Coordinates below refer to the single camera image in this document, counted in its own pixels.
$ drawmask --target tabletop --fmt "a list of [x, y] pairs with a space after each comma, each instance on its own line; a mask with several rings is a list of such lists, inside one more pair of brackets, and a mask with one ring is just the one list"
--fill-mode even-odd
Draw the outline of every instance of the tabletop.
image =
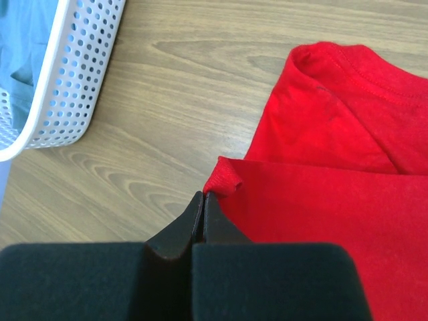
[[0, 247], [148, 239], [245, 154], [290, 50], [317, 41], [428, 77], [428, 3], [128, 0], [87, 133], [13, 161]]

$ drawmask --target red shirt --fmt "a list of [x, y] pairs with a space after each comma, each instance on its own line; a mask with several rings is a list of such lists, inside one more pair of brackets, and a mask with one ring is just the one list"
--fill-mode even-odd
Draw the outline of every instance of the red shirt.
[[375, 320], [428, 320], [428, 80], [363, 45], [293, 49], [207, 191], [255, 242], [344, 247]]

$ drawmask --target folded red shirt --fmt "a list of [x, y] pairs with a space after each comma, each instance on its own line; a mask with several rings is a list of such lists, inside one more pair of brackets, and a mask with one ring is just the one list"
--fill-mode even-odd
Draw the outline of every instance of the folded red shirt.
[[427, 79], [363, 45], [293, 49], [247, 155], [220, 157], [207, 191], [255, 242], [344, 247], [375, 320], [428, 320]]

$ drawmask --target laundry basket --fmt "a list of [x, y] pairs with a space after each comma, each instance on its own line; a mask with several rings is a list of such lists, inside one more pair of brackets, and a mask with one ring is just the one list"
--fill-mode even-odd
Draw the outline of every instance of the laundry basket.
[[27, 122], [11, 126], [0, 88], [0, 161], [26, 148], [65, 146], [85, 133], [126, 0], [59, 0]]

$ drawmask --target blue cloth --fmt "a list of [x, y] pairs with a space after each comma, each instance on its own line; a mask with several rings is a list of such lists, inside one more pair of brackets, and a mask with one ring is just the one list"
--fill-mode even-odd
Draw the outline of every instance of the blue cloth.
[[10, 95], [12, 127], [27, 121], [58, 0], [0, 0], [0, 87]]

